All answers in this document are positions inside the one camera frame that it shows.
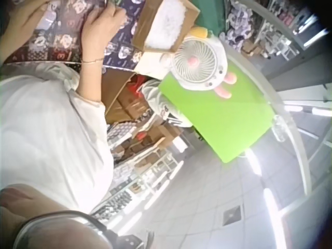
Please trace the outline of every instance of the white fan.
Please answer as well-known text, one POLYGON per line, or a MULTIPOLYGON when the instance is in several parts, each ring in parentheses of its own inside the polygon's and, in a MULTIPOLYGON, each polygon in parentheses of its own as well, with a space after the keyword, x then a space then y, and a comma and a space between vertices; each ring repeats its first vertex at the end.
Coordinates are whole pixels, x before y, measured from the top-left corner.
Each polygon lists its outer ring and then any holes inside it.
POLYGON ((165 54, 162 64, 170 64, 180 85, 192 91, 216 88, 227 73, 227 58, 222 43, 216 38, 187 37, 171 57, 165 54))

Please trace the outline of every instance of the green paper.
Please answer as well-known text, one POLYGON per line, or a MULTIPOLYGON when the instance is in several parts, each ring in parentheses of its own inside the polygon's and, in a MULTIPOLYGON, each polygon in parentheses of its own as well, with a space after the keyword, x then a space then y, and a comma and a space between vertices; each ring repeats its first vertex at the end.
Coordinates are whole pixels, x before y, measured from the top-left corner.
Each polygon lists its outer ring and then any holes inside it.
POLYGON ((270 127, 273 109, 254 82, 232 62, 235 85, 223 83, 232 93, 228 100, 212 91, 189 91, 172 74, 160 84, 162 93, 193 123, 220 159, 227 163, 254 144, 270 127))

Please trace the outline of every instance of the person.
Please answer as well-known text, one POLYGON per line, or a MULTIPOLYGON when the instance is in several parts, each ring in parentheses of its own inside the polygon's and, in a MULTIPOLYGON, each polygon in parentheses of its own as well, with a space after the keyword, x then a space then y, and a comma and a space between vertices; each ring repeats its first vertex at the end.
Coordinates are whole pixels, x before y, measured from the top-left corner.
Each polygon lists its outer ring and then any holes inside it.
MULTIPOLYGON (((30 39, 47 4, 26 0, 11 14, 1 63, 30 39)), ((101 77, 104 49, 125 21, 114 5, 89 13, 76 91, 65 88, 75 77, 61 64, 2 68, 1 248, 117 248, 117 235, 87 214, 112 181, 101 77)))

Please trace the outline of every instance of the rabbit ears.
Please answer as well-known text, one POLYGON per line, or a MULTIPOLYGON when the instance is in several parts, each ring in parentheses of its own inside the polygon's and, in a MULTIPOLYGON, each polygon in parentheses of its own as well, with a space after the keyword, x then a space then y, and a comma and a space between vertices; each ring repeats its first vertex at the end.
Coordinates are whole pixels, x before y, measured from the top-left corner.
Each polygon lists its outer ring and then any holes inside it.
MULTIPOLYGON (((229 85, 233 85, 237 82, 237 76, 235 73, 228 72, 224 78, 224 82, 229 85)), ((223 88, 222 84, 213 89, 220 97, 223 99, 229 99, 232 97, 232 94, 223 88)))

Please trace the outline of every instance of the fluorescent light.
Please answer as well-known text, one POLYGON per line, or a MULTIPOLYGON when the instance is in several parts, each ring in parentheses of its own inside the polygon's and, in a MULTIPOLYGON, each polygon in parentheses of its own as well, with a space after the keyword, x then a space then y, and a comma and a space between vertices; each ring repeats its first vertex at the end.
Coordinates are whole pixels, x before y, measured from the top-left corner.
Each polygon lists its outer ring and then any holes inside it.
POLYGON ((277 249, 286 249, 287 247, 284 227, 282 225, 281 217, 279 215, 278 207, 276 205, 273 193, 268 188, 264 189, 264 199, 269 211, 276 247, 277 249))
POLYGON ((314 37, 312 37, 309 41, 307 41, 304 46, 308 47, 311 44, 313 44, 315 41, 317 41, 319 38, 323 37, 324 35, 327 35, 328 31, 327 29, 323 29, 322 31, 320 31, 318 34, 316 34, 314 37))
POLYGON ((170 175, 170 179, 172 180, 175 175, 178 173, 178 171, 181 169, 182 165, 183 165, 183 161, 179 162, 178 165, 176 166, 176 168, 173 170, 172 174, 170 175))
POLYGON ((130 214, 140 203, 142 202, 141 199, 136 198, 132 200, 124 209, 125 214, 130 214))
POLYGON ((164 171, 160 177, 152 184, 152 188, 156 187, 158 183, 161 182, 161 180, 168 174, 168 171, 164 171))
POLYGON ((110 230, 114 228, 117 224, 119 224, 120 221, 122 221, 122 219, 123 219, 122 215, 116 216, 110 223, 108 223, 107 229, 110 230))
POLYGON ((148 210, 152 204, 158 199, 158 197, 161 195, 161 193, 166 189, 166 187, 169 185, 170 180, 167 180, 164 182, 164 184, 158 189, 156 194, 152 196, 152 198, 147 202, 147 204, 144 206, 145 210, 148 210))
POLYGON ((254 173, 261 176, 260 164, 254 152, 251 149, 246 149, 244 152, 254 173))
POLYGON ((179 136, 173 140, 173 144, 178 149, 178 151, 180 151, 180 153, 183 153, 188 148, 188 145, 179 136))
POLYGON ((285 110, 288 112, 301 112, 303 107, 299 105, 285 105, 285 110))
POLYGON ((302 25, 300 28, 299 28, 299 34, 302 33, 304 30, 306 30, 310 25, 312 25, 315 21, 317 21, 317 17, 315 15, 311 15, 311 17, 309 17, 305 24, 302 25))
POLYGON ((319 115, 319 116, 325 116, 325 117, 332 117, 332 110, 318 109, 318 108, 314 107, 312 109, 312 114, 319 115))
POLYGON ((137 221, 142 217, 142 212, 135 214, 118 232, 119 236, 124 235, 130 228, 132 228, 137 221))

